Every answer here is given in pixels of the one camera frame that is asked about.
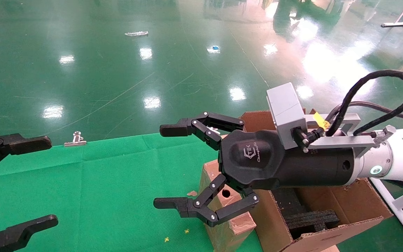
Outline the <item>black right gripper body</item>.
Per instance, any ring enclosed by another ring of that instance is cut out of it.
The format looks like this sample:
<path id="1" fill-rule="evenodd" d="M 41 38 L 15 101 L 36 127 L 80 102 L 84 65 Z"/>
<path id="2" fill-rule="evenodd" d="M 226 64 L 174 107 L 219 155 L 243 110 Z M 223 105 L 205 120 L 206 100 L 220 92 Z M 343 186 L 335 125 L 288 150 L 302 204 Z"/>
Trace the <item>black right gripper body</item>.
<path id="1" fill-rule="evenodd" d="M 220 172 L 235 190 L 342 186 L 355 160 L 351 148 L 285 149 L 271 130 L 233 131 L 222 139 L 219 158 Z"/>

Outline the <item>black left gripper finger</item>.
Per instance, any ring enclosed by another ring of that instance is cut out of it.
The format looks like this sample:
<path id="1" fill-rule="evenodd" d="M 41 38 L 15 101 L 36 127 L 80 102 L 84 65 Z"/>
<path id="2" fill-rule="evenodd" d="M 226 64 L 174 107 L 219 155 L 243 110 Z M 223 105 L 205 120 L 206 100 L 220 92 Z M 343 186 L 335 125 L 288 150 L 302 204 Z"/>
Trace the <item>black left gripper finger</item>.
<path id="1" fill-rule="evenodd" d="M 22 155 L 48 150 L 52 147 L 48 136 L 24 138 L 20 134 L 0 135 L 0 161 L 8 155 Z"/>
<path id="2" fill-rule="evenodd" d="M 14 252 L 23 249 L 34 233 L 57 225 L 58 218 L 51 214 L 7 227 L 0 231 L 0 252 Z"/>

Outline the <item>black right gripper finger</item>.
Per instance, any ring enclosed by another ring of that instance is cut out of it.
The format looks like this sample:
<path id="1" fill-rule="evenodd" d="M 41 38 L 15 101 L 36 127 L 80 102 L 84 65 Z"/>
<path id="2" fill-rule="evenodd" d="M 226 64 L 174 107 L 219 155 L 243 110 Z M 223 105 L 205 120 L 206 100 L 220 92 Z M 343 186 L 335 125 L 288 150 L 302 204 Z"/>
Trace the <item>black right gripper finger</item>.
<path id="1" fill-rule="evenodd" d="M 163 137 L 197 136 L 213 150 L 221 148 L 222 137 L 213 129 L 232 132 L 243 130 L 245 122 L 239 118 L 204 112 L 192 118 L 181 118 L 176 124 L 160 125 Z"/>
<path id="2" fill-rule="evenodd" d="M 198 218 L 206 225 L 214 227 L 250 211 L 259 202 L 259 196 L 251 188 L 244 188 L 239 190 L 244 195 L 243 199 L 216 211 L 211 210 L 209 203 L 223 190 L 227 182 L 227 178 L 219 174 L 195 199 L 155 198 L 153 205 L 157 209 L 176 209 L 181 218 Z"/>

